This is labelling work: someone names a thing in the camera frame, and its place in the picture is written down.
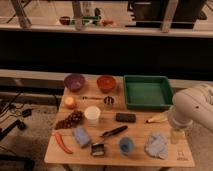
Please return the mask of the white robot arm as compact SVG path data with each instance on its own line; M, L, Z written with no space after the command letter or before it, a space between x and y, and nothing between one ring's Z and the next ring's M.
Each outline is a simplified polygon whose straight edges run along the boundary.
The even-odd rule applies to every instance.
M170 142L177 144L183 130L197 122L213 133L213 87L199 84L178 91L172 98L167 118L171 125Z

